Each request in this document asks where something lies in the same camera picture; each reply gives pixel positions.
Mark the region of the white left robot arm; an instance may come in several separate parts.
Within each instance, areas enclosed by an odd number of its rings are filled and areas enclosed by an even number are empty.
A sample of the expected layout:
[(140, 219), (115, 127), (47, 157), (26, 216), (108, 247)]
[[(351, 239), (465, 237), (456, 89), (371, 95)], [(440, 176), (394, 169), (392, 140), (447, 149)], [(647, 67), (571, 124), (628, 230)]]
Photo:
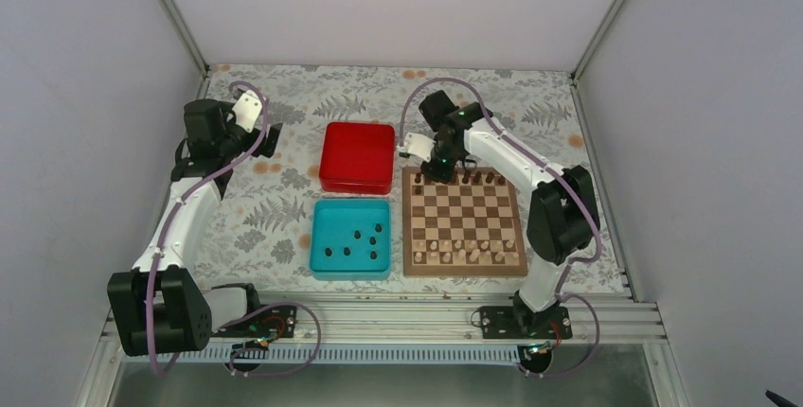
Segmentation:
[(145, 251), (107, 284), (117, 334), (126, 355), (198, 351), (228, 324), (241, 336), (263, 323), (254, 288), (225, 285), (202, 292), (192, 276), (206, 228), (233, 174), (250, 156), (271, 157), (280, 125), (257, 121), (263, 102), (244, 92), (233, 103), (197, 99), (184, 108), (186, 136), (175, 154), (169, 203)]

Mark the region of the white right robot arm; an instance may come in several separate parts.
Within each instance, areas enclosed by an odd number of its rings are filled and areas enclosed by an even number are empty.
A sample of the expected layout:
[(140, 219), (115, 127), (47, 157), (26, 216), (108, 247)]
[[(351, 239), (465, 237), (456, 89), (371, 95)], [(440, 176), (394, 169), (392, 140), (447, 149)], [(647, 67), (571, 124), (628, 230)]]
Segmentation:
[(400, 151), (421, 159), (425, 179), (447, 184), (457, 165), (474, 156), (528, 194), (526, 239), (540, 260), (512, 297), (512, 323), (523, 337), (537, 337), (556, 321), (566, 300), (562, 284), (571, 264), (579, 261), (576, 253), (594, 243), (597, 251), (588, 262), (601, 255), (591, 173), (549, 162), (510, 133), (481, 100), (460, 108), (437, 91), (421, 102), (419, 111), (434, 135), (408, 133)]

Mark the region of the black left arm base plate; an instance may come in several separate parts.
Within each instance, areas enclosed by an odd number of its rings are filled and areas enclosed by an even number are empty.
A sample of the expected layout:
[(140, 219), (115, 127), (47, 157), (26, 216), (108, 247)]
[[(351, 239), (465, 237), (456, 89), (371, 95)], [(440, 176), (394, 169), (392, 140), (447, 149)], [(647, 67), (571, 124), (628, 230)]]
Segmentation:
[(273, 307), (244, 322), (221, 327), (213, 337), (268, 341), (290, 339), (294, 337), (296, 316), (295, 306)]

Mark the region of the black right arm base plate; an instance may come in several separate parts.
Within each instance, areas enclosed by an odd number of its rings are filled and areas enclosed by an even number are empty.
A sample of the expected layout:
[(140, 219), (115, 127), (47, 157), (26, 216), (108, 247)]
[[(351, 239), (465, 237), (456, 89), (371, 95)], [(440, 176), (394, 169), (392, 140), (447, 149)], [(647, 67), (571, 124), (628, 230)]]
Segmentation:
[(511, 306), (484, 306), (470, 319), (486, 340), (548, 340), (573, 337), (568, 309), (552, 306), (541, 312)]

